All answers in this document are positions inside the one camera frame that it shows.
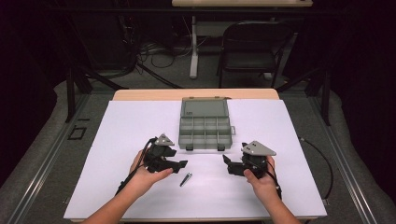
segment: chair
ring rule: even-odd
[[[283,48],[293,30],[279,21],[240,21],[223,34],[217,75],[219,88],[223,70],[241,73],[272,73],[271,88],[276,82]]]

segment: white table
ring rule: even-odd
[[[178,148],[181,97],[227,96],[236,129],[225,152]],[[186,168],[156,183],[125,213],[122,221],[258,220],[267,211],[242,176],[229,175],[222,153],[240,161],[241,143],[257,140],[277,155],[276,173],[283,202],[300,218],[327,216],[288,111],[274,90],[118,91],[109,102],[64,218],[81,221],[110,200],[146,142],[165,133],[176,145],[170,161],[188,160]],[[187,172],[193,176],[179,186]]]
[[[311,7],[312,0],[173,0],[174,7]],[[221,36],[226,27],[235,21],[201,22],[198,23],[195,16],[192,16],[192,56],[190,78],[198,76],[198,35]]]

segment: human hand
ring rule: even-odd
[[[268,172],[275,175],[275,161],[271,156],[267,156]],[[264,204],[268,204],[275,197],[279,199],[276,191],[276,183],[274,179],[269,175],[264,175],[262,178],[258,179],[249,169],[244,171],[244,175],[247,178],[247,182],[253,187],[254,193],[259,198],[259,200]]]
[[[143,150],[134,158],[134,163],[131,165],[130,173],[138,166],[134,177],[125,186],[125,190],[133,190],[134,193],[140,197],[144,195],[156,182],[165,179],[173,173],[173,169],[169,168],[158,173],[150,173],[144,166],[143,160],[139,163],[139,158],[142,155]]]

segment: white tabletop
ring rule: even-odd
[[[312,0],[173,0],[174,7],[311,7]]]
[[[240,161],[242,142],[257,140],[276,152],[276,174],[283,202],[297,217],[324,217],[326,210],[307,165],[289,113],[281,100],[228,101],[233,145],[225,152],[177,144],[181,101],[112,101],[93,141],[64,218],[81,221],[110,200],[128,175],[137,151],[165,133],[176,145],[170,161],[188,160],[130,207],[123,221],[208,221],[268,218],[243,176],[229,175],[226,153]],[[192,178],[179,186],[187,172]]]

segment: dark background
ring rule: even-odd
[[[170,7],[169,3],[164,1],[164,7]],[[312,8],[341,10],[346,6],[353,12],[353,35],[332,63],[332,90],[342,100],[354,147],[377,184],[395,202],[396,180],[393,176],[396,168],[393,163],[396,152],[392,140],[396,139],[393,110],[396,106],[392,88],[396,84],[396,29],[393,25],[396,6],[371,0],[315,0]],[[69,68],[63,49],[40,7],[37,1],[3,0],[0,3],[1,102],[5,102],[1,113],[1,185],[50,117],[56,104],[53,88],[65,80]],[[67,47],[76,59],[94,68],[123,69],[130,65],[128,50],[119,44],[118,38],[122,34],[120,27],[114,25],[116,18],[96,16],[96,20],[103,20],[101,30],[92,30],[92,24],[97,22],[89,19],[73,20],[81,34],[87,35],[82,38],[88,40],[81,43],[73,29],[67,28],[70,24],[60,21],[70,40]],[[169,31],[171,21],[163,22],[166,24],[163,29]],[[144,27],[158,25],[154,23],[146,20]],[[284,74],[294,78],[320,66],[332,52],[342,25],[331,18],[305,20]],[[170,33],[165,32],[169,38],[160,39],[158,33],[149,33],[149,30],[146,30],[147,34],[152,38],[163,41],[164,45],[172,44]],[[110,55],[120,57],[88,52],[87,46],[113,46]]]

